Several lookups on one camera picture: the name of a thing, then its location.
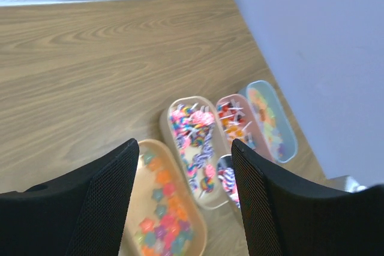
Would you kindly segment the orange tray star candies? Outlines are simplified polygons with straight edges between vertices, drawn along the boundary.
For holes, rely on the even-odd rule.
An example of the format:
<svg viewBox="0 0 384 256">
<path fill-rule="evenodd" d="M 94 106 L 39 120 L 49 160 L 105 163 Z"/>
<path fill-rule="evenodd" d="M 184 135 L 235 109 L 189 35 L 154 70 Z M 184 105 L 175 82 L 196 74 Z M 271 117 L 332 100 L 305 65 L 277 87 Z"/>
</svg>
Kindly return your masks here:
<svg viewBox="0 0 384 256">
<path fill-rule="evenodd" d="M 122 255 L 203 255 L 206 224 L 173 155 L 158 140 L 139 148 Z"/>
</svg>

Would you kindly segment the silver metal scoop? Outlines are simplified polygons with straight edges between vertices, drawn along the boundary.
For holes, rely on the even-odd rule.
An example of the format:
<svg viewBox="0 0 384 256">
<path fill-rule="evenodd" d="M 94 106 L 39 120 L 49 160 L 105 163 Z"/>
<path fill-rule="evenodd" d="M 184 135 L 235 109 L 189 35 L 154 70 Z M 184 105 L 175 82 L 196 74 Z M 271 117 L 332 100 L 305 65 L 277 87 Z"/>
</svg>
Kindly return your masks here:
<svg viewBox="0 0 384 256">
<path fill-rule="evenodd" d="M 231 199 L 233 204 L 240 209 L 238 189 L 233 169 L 232 155 L 227 154 L 220 157 L 217 162 L 217 177 L 224 189 L 224 192 Z"/>
</svg>

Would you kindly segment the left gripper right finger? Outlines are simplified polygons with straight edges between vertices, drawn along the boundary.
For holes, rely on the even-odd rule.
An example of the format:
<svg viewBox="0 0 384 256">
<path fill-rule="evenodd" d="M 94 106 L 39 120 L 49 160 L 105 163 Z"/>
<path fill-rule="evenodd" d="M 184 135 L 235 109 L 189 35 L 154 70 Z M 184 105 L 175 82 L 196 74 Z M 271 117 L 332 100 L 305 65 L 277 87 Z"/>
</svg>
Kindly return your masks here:
<svg viewBox="0 0 384 256">
<path fill-rule="evenodd" d="M 382 255 L 383 186 L 351 193 L 231 147 L 250 255 Z"/>
</svg>

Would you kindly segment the beige tray swirl lollipops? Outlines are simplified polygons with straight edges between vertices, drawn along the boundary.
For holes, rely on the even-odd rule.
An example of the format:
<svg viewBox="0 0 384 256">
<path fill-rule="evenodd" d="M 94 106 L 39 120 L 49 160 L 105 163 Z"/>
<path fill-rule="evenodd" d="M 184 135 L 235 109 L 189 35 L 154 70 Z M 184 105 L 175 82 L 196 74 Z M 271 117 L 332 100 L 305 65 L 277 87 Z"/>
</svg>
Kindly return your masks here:
<svg viewBox="0 0 384 256">
<path fill-rule="evenodd" d="M 180 98 L 162 112 L 160 130 L 196 203 L 206 210 L 228 203 L 217 164 L 229 145 L 213 104 L 201 96 Z"/>
</svg>

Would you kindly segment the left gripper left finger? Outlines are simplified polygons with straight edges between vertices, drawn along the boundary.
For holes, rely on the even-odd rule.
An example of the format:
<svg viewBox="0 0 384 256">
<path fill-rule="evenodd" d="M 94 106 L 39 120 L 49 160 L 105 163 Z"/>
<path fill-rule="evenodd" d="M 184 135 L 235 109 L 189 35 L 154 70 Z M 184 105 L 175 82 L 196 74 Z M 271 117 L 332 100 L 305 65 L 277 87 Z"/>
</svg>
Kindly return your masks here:
<svg viewBox="0 0 384 256">
<path fill-rule="evenodd" d="M 118 255 L 139 145 L 131 138 L 60 177 L 1 194 L 1 255 Z"/>
</svg>

